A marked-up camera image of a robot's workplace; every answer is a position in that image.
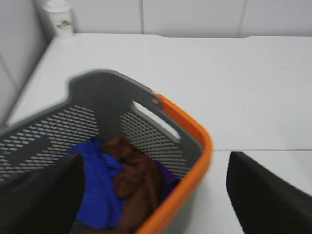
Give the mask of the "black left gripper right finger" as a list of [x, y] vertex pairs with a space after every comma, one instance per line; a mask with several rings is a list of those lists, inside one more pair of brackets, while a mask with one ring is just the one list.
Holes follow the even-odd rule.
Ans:
[[226, 189], [246, 234], [310, 234], [312, 197], [243, 152], [230, 153]]

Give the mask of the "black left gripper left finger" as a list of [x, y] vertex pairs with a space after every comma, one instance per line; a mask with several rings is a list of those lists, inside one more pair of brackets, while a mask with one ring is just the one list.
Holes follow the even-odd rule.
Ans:
[[72, 154], [0, 185], [2, 234], [68, 234], [85, 191], [83, 157]]

